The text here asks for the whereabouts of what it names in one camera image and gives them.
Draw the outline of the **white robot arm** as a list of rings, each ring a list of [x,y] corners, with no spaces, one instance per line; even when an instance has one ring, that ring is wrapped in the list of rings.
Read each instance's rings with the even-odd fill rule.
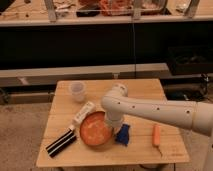
[[[203,171],[213,171],[213,104],[129,98],[127,87],[115,84],[102,97],[101,106],[106,123],[113,128],[121,126],[124,114],[128,114],[208,136]]]

